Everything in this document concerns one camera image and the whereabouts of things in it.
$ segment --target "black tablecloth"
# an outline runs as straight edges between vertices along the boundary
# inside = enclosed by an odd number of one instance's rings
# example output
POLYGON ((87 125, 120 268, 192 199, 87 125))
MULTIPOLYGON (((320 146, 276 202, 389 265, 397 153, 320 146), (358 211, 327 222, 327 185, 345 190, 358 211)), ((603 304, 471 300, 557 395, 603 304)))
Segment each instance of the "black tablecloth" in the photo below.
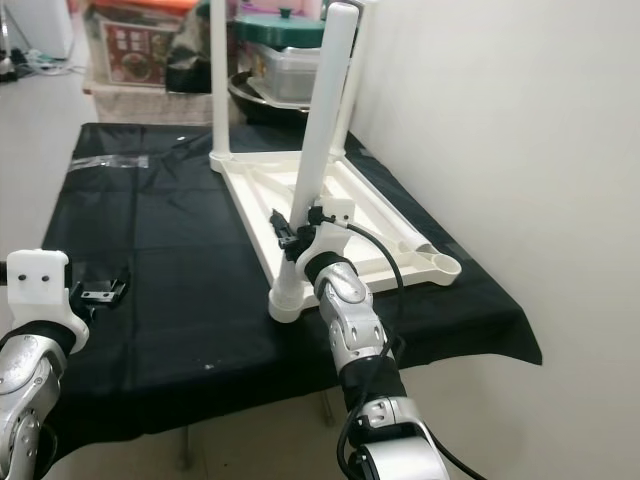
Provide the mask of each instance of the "black tablecloth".
MULTIPOLYGON (((234 151, 297 150, 301 132, 238 127, 234 151)), ((56 458, 92 442, 131 439, 337 383, 317 311, 281 325, 266 311, 269 285, 222 177, 209 168, 210 131, 198 127, 88 124, 43 248, 73 259, 74 280, 133 274, 129 295, 92 325, 70 358, 48 418, 56 458), (137 158, 148 155, 148 165, 137 158)), ((540 364, 522 309, 355 140, 353 164, 462 273, 450 287, 408 288, 401 367, 494 353, 540 364)), ((393 292, 375 297, 392 317, 393 292)))

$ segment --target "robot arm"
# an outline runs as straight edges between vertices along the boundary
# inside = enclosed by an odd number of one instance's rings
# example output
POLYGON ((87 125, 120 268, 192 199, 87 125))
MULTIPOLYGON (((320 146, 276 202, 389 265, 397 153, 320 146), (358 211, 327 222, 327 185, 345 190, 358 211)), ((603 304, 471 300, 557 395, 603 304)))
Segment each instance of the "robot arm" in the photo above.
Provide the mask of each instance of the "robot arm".
POLYGON ((296 262, 296 270, 302 270, 313 285, 329 329, 333 360, 350 412, 338 442, 343 473, 350 479, 449 480, 415 402, 407 397, 390 349, 392 339, 373 310, 369 287, 348 259, 317 248, 313 225, 326 217, 312 208, 309 218, 312 225, 297 233, 277 212, 271 222, 287 259, 296 262), (312 251, 319 253, 309 258, 312 251), (355 449, 348 464, 344 460, 346 437, 355 449))
POLYGON ((14 317, 0 341, 0 480, 33 478, 40 430, 60 397, 67 358, 87 342, 95 309, 115 306, 127 287, 120 278, 108 291, 81 283, 70 291, 70 282, 62 252, 20 250, 0 262, 14 317))

